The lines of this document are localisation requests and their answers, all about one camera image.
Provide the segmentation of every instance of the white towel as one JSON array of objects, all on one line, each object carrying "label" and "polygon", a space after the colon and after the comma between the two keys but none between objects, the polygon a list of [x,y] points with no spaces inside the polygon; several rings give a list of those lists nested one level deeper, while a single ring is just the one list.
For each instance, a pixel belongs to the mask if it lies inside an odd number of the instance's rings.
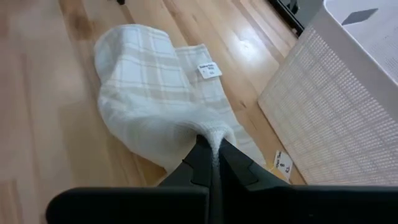
[{"label": "white towel", "polygon": [[197,66],[212,62],[204,45],[175,49],[167,33],[124,25],[95,45],[101,79],[98,108],[105,124],[132,152],[172,172],[207,138],[216,152],[223,138],[258,164],[261,152],[236,121],[219,77],[204,79]]}]

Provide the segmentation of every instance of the white fabric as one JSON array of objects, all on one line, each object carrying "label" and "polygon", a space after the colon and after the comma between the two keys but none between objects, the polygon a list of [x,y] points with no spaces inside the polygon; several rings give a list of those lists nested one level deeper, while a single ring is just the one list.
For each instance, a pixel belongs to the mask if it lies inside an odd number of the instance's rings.
[{"label": "white fabric", "polygon": [[264,166],[261,152],[236,121],[219,77],[200,76],[197,65],[208,62],[204,45],[174,49],[161,30],[111,29],[95,46],[98,108],[105,124],[132,152],[167,172],[189,153],[197,134],[213,151],[226,138]]}]

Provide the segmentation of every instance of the wooden floor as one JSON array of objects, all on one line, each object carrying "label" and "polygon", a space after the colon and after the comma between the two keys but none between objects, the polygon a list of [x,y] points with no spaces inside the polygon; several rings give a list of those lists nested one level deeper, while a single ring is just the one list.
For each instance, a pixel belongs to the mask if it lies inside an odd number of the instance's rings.
[{"label": "wooden floor", "polygon": [[[269,164],[284,150],[256,100],[296,38],[263,0],[0,1],[0,223],[39,223],[76,186],[154,185],[164,170],[110,135],[93,45],[144,24],[176,47],[205,43],[239,122]],[[302,184],[297,170],[291,182]]]}]

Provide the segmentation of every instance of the towel tag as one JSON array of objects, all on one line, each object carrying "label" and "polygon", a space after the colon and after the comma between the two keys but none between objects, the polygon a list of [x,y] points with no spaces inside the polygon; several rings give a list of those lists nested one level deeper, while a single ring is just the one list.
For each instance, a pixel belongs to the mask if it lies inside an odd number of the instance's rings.
[{"label": "towel tag", "polygon": [[198,65],[198,69],[204,79],[222,75],[221,70],[215,62]]},{"label": "towel tag", "polygon": [[293,161],[288,154],[276,151],[274,166],[279,169],[287,179],[290,178],[290,173],[293,169]]}]

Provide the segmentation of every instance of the towel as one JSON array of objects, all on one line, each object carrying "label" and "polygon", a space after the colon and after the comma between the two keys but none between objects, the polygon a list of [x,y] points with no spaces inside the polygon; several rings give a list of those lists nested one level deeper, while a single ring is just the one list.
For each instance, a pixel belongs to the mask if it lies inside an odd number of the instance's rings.
[{"label": "towel", "polygon": [[237,122],[220,78],[197,69],[212,62],[204,45],[174,48],[164,31],[115,27],[95,45],[101,80],[98,109],[127,148],[172,172],[201,134],[213,152],[223,138],[258,164],[266,162]]}]

